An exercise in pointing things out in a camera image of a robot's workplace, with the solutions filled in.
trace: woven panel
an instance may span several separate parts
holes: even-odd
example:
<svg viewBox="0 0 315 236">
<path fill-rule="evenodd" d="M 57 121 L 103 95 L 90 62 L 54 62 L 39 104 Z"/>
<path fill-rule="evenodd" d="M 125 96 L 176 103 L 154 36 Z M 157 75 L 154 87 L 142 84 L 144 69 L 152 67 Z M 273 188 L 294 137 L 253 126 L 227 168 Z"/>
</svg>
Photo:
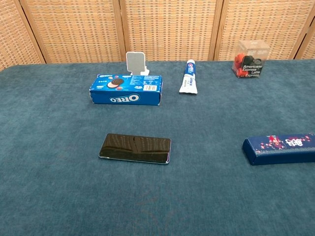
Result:
<svg viewBox="0 0 315 236">
<path fill-rule="evenodd" d="M 0 70 L 12 65 L 41 63 L 12 0 L 1 0 Z"/>
<path fill-rule="evenodd" d="M 122 60 L 112 0 L 26 2 L 49 62 Z"/>
<path fill-rule="evenodd" d="M 208 59 L 215 0 L 125 2 L 130 51 L 147 60 Z"/>
<path fill-rule="evenodd" d="M 288 59 L 314 0 L 230 0 L 219 60 L 233 60 L 238 40 L 263 39 L 269 59 Z"/>
<path fill-rule="evenodd" d="M 315 33 L 308 43 L 304 54 L 302 55 L 302 59 L 315 59 Z"/>
</svg>

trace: phone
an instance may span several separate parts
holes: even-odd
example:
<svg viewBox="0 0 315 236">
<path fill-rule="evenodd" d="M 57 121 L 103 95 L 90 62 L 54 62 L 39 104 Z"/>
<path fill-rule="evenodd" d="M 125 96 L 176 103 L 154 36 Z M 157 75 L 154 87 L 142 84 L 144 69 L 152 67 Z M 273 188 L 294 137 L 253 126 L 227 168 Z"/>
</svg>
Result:
<svg viewBox="0 0 315 236">
<path fill-rule="evenodd" d="M 100 158 L 168 164 L 171 140 L 124 134 L 107 134 Z"/>
</svg>

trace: clear plastic box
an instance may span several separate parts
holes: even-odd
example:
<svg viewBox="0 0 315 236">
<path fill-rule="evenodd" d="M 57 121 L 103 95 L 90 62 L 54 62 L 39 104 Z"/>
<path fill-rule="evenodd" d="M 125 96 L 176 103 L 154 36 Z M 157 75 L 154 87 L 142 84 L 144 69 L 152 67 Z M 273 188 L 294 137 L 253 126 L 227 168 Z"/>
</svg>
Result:
<svg viewBox="0 0 315 236">
<path fill-rule="evenodd" d="M 240 40 L 232 70 L 238 78 L 259 77 L 270 52 L 263 40 Z"/>
</svg>

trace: wooden frame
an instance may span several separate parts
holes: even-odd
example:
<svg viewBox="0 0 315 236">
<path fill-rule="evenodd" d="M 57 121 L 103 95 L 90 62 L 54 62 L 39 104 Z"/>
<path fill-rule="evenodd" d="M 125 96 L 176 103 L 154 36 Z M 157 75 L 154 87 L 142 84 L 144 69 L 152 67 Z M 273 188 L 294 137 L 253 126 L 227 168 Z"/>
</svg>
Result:
<svg viewBox="0 0 315 236">
<path fill-rule="evenodd" d="M 27 17 L 27 20 L 29 21 L 30 27 L 31 27 L 34 35 L 35 35 L 35 38 L 36 38 L 37 43 L 38 43 L 38 46 L 39 46 L 39 48 L 41 50 L 42 55 L 44 56 L 45 61 L 47 63 L 51 63 L 50 57 L 49 57 L 48 52 L 46 50 L 46 47 L 45 47 L 45 45 L 44 45 L 44 43 L 43 43 L 43 41 L 42 41 L 42 39 L 40 37 L 40 34 L 39 34 L 38 30 L 37 30 L 36 24 L 34 22 L 34 19 L 32 17 L 31 12 L 30 12 L 30 9 L 29 9 L 29 6 L 27 4 L 27 1 L 26 0 L 20 0 L 20 3 L 21 3 L 21 6 L 24 9 L 24 12 L 25 12 L 25 15 Z"/>
<path fill-rule="evenodd" d="M 298 39 L 297 39 L 297 41 L 296 41 L 296 43 L 295 43 L 295 45 L 294 45 L 294 47 L 292 49 L 292 52 L 291 52 L 291 54 L 289 56 L 289 59 L 300 59 L 302 57 L 300 51 L 302 50 L 302 46 L 303 45 L 304 45 L 304 50 L 305 50 L 309 40 L 311 39 L 310 37 L 308 37 L 309 34 L 310 34 L 310 32 L 308 32 L 308 31 L 309 31 L 309 28 L 311 27 L 310 24 L 312 23 L 312 20 L 313 20 L 314 17 L 315 17 L 315 3 L 314 3 L 313 8 L 311 9 L 311 12 L 310 12 L 309 16 L 307 17 L 307 20 L 305 22 L 304 27 L 302 28 L 301 34 L 298 37 Z"/>
<path fill-rule="evenodd" d="M 309 31 L 308 33 L 306 34 L 302 44 L 301 44 L 301 47 L 299 49 L 299 51 L 297 52 L 296 54 L 296 57 L 295 59 L 302 59 L 303 57 L 303 54 L 305 53 L 305 50 L 311 40 L 311 38 L 315 35 L 315 22 L 313 21 L 312 25 L 310 26 L 309 28 Z"/>
<path fill-rule="evenodd" d="M 21 20 L 25 26 L 26 31 L 28 32 L 28 35 L 30 36 L 31 42 L 35 48 L 35 51 L 38 55 L 38 58 L 40 60 L 41 63 L 46 63 L 45 58 L 43 57 L 42 51 L 37 43 L 37 40 L 32 32 L 31 26 L 28 23 L 28 20 L 23 12 L 22 6 L 20 5 L 19 0 L 13 0 L 14 4 L 16 5 L 16 8 L 20 14 Z"/>
<path fill-rule="evenodd" d="M 126 42 L 124 38 L 124 28 L 122 24 L 121 6 L 119 0 L 113 0 L 113 6 L 120 54 L 122 61 L 126 61 Z"/>
<path fill-rule="evenodd" d="M 129 38 L 129 29 L 128 29 L 128 20 L 127 20 L 127 12 L 126 12 L 126 1 L 120 0 L 120 11 L 122 14 L 122 26 L 124 31 L 124 40 L 125 40 L 125 49 L 126 52 L 130 51 L 130 38 Z"/>
<path fill-rule="evenodd" d="M 222 35 L 223 35 L 228 4 L 229 4 L 229 0 L 223 0 L 222 10 L 221 10 L 221 14 L 220 14 L 220 23 L 219 23 L 219 27 L 218 27 L 218 33 L 217 33 L 216 46 L 215 46 L 215 50 L 214 50 L 214 54 L 213 54 L 213 60 L 219 59 L 221 39 L 222 39 Z"/>
<path fill-rule="evenodd" d="M 217 3 L 216 3 L 215 16 L 214 16 L 212 32 L 211 32 L 211 40 L 210 40 L 208 60 L 214 60 L 216 42 L 218 39 L 219 25 L 221 22 L 221 11 L 222 11 L 223 2 L 224 2 L 223 0 L 217 0 Z"/>
</svg>

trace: box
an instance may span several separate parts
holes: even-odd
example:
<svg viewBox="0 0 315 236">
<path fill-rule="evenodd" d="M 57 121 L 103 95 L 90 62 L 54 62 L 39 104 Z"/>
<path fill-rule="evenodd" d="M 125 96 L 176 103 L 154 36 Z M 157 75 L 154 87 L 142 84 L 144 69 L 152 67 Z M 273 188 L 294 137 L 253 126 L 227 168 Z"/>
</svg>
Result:
<svg viewBox="0 0 315 236">
<path fill-rule="evenodd" d="M 270 48 L 263 40 L 240 40 L 232 70 L 240 78 L 257 78 L 267 60 Z"/>
<path fill-rule="evenodd" d="M 98 75 L 90 87 L 97 104 L 159 105 L 162 77 L 155 75 Z"/>
<path fill-rule="evenodd" d="M 249 137 L 243 150 L 252 165 L 315 162 L 315 135 Z"/>
</svg>

